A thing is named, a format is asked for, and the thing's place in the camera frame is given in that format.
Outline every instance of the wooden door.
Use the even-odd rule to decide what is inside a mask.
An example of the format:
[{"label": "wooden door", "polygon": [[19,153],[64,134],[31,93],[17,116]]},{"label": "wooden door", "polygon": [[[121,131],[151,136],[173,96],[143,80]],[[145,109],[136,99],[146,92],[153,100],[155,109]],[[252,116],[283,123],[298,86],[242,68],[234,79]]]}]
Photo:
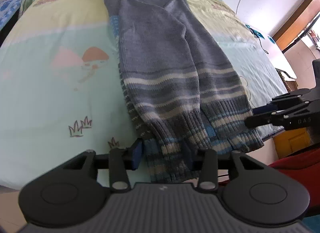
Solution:
[{"label": "wooden door", "polygon": [[273,138],[279,159],[310,145],[310,136],[305,128],[285,131]]}]

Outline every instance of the metal screw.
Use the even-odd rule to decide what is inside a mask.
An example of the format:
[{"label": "metal screw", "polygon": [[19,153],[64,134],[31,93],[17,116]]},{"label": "metal screw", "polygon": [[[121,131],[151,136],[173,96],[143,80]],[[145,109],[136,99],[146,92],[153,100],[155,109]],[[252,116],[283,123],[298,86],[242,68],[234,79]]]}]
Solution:
[{"label": "metal screw", "polygon": [[199,186],[204,190],[213,190],[216,187],[216,185],[211,181],[203,181]]},{"label": "metal screw", "polygon": [[116,190],[125,190],[128,188],[128,184],[124,181],[116,181],[112,184],[112,187]]}]

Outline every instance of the blue patterned pillow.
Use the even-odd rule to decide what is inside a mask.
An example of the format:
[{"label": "blue patterned pillow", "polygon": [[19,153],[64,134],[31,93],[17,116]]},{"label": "blue patterned pillow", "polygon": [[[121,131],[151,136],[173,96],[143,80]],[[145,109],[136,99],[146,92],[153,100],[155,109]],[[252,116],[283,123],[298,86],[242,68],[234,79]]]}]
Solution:
[{"label": "blue patterned pillow", "polygon": [[0,30],[20,8],[22,0],[4,0],[0,2]]}]

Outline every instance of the bed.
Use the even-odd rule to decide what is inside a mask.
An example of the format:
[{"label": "bed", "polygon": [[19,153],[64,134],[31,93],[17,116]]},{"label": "bed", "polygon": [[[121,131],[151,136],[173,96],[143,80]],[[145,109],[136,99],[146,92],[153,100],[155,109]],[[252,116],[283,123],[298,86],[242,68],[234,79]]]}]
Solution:
[{"label": "bed", "polygon": [[[251,32],[222,0],[187,0],[223,49],[253,108],[286,93]],[[93,149],[129,147],[137,134],[124,103],[119,56],[103,0],[35,0],[0,48],[0,185],[28,181]],[[267,138],[281,127],[258,129]],[[150,181],[146,162],[129,171]],[[108,172],[98,181],[108,185]]]}]

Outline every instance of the knitted sweater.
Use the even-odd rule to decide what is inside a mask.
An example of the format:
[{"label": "knitted sweater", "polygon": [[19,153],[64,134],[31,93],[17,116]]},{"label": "knitted sweater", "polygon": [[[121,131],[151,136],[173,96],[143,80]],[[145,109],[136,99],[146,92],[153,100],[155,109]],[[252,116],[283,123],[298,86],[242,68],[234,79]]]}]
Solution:
[{"label": "knitted sweater", "polygon": [[186,0],[104,2],[119,39],[127,97],[155,135],[161,172],[168,174],[161,181],[192,176],[182,141],[220,153],[263,145],[244,125],[251,108],[239,76]]}]

